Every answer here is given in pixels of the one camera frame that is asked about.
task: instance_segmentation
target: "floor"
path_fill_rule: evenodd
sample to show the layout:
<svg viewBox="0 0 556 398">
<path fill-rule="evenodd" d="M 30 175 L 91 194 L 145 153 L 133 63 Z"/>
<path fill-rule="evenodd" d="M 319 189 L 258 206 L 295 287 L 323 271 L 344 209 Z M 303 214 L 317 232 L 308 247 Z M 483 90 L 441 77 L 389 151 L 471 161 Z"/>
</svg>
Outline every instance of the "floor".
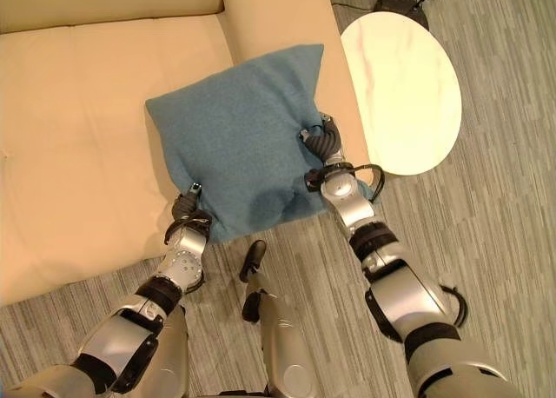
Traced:
<svg viewBox="0 0 556 398">
<path fill-rule="evenodd" d="M 371 8 L 375 0 L 332 0 Z M 460 79 L 463 122 L 435 170 L 387 183 L 381 213 L 446 284 L 467 295 L 462 334 L 524 396 L 556 396 L 556 0 L 430 0 L 432 33 Z M 334 6 L 340 29 L 364 13 Z M 383 338 L 366 283 L 329 216 L 211 247 L 208 283 L 186 298 L 191 396 L 262 390 L 259 334 L 236 279 L 256 237 L 263 269 L 295 310 L 323 397 L 409 397 L 401 347 Z M 156 261 L 0 308 L 0 380 L 68 362 L 110 305 Z"/>
</svg>

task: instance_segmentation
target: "leather sofa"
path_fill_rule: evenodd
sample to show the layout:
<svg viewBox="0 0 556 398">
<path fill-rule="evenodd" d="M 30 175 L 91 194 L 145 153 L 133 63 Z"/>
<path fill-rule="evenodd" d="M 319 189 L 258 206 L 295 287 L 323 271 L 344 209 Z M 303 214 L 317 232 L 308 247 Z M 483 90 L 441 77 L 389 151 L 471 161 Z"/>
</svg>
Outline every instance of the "leather sofa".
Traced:
<svg viewBox="0 0 556 398">
<path fill-rule="evenodd" d="M 325 44 L 315 101 L 366 163 L 329 0 L 0 0 L 0 303 L 163 253 L 145 100 L 298 43 Z"/>
</svg>

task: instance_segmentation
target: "blue pillow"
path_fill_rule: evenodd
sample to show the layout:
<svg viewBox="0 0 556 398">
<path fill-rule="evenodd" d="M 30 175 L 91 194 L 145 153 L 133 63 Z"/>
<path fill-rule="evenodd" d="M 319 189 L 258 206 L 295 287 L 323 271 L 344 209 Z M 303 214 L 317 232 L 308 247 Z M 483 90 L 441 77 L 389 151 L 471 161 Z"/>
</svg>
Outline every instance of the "blue pillow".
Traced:
<svg viewBox="0 0 556 398">
<path fill-rule="evenodd" d="M 323 210 L 303 180 L 322 164 L 298 138 L 321 124 L 313 98 L 322 51 L 294 46 L 147 101 L 175 185 L 183 194 L 202 185 L 211 242 Z"/>
</svg>

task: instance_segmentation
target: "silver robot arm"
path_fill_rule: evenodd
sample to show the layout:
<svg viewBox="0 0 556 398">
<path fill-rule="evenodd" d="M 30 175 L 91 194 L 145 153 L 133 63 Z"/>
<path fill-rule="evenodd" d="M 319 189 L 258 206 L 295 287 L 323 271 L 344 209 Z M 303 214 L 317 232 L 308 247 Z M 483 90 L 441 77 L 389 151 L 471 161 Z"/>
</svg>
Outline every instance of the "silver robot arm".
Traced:
<svg viewBox="0 0 556 398">
<path fill-rule="evenodd" d="M 162 328 L 180 320 L 170 317 L 182 295 L 202 283 L 201 256 L 211 217 L 196 209 L 200 190 L 200 185 L 193 184 L 185 196 L 178 197 L 172 209 L 175 220 L 166 233 L 169 250 L 164 260 L 133 295 L 96 325 L 83 341 L 77 359 L 31 376 L 5 391 L 6 397 L 125 394 L 139 383 L 155 354 Z"/>
<path fill-rule="evenodd" d="M 520 397 L 491 360 L 461 339 L 441 299 L 440 286 L 374 213 L 346 163 L 334 120 L 323 115 L 323 131 L 301 133 L 323 163 L 306 174 L 318 189 L 361 262 L 369 282 L 367 305 L 382 334 L 403 343 L 407 374 L 417 398 Z"/>
</svg>

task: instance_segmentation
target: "round table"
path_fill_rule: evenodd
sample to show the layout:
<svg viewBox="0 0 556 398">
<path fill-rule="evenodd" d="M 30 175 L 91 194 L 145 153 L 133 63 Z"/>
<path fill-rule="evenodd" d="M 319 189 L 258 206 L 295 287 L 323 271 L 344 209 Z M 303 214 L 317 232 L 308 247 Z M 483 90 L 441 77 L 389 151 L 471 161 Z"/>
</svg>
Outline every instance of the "round table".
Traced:
<svg viewBox="0 0 556 398">
<path fill-rule="evenodd" d="M 396 175 L 442 162 L 460 131 L 461 94 L 433 35 L 410 18 L 379 11 L 351 23 L 341 41 L 371 162 Z"/>
</svg>

